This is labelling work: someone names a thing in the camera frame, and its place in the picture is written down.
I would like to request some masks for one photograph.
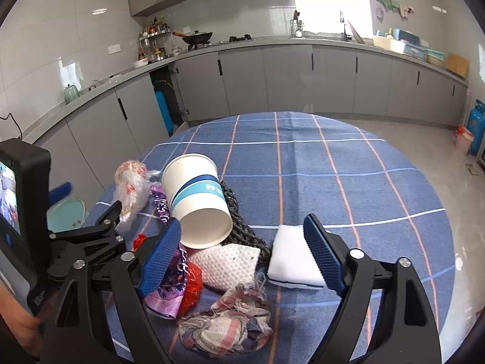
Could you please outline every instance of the blue plaid tablecloth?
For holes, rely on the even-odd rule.
[[[205,123],[175,135],[142,157],[149,170],[163,170],[184,153],[202,153],[237,195],[239,211],[268,245],[279,224],[301,225],[313,212],[372,258],[394,262],[406,256],[423,281],[441,329],[454,281],[453,240],[448,218],[426,176],[383,139],[349,124],[304,113],[257,113]],[[91,225],[112,201],[114,185],[96,204]],[[159,220],[151,198],[132,225],[156,235]],[[339,304],[327,288],[319,291],[266,285],[272,303],[273,338],[261,350],[227,356],[224,363],[306,364]],[[373,295],[354,357],[365,353],[380,295]],[[202,291],[198,310],[218,296]],[[107,316],[119,355],[132,359],[114,303]],[[161,343],[175,362],[206,362],[186,349],[174,321],[152,317]]]

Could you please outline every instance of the monitor screen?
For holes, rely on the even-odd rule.
[[[18,224],[17,196],[15,194],[15,173],[0,161],[0,214],[20,234]]]

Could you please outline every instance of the paper cup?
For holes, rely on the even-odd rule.
[[[171,215],[180,221],[183,245],[209,248],[230,234],[231,215],[210,158],[192,153],[173,159],[163,171],[162,186]]]

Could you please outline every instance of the red plastic bag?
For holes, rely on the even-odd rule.
[[[144,233],[140,233],[138,235],[138,237],[136,237],[136,239],[133,241],[133,250],[136,250],[140,247],[140,245],[142,244],[142,242],[146,239],[146,235]]]
[[[177,316],[185,316],[199,300],[200,292],[204,283],[202,282],[202,269],[189,261],[189,270],[187,272],[187,287],[180,304]]]

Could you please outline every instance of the clear plastic bag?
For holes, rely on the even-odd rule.
[[[113,202],[122,204],[118,233],[126,233],[132,226],[136,214],[141,211],[150,196],[150,178],[160,175],[161,171],[147,171],[146,166],[137,160],[127,160],[115,173],[116,188]]]

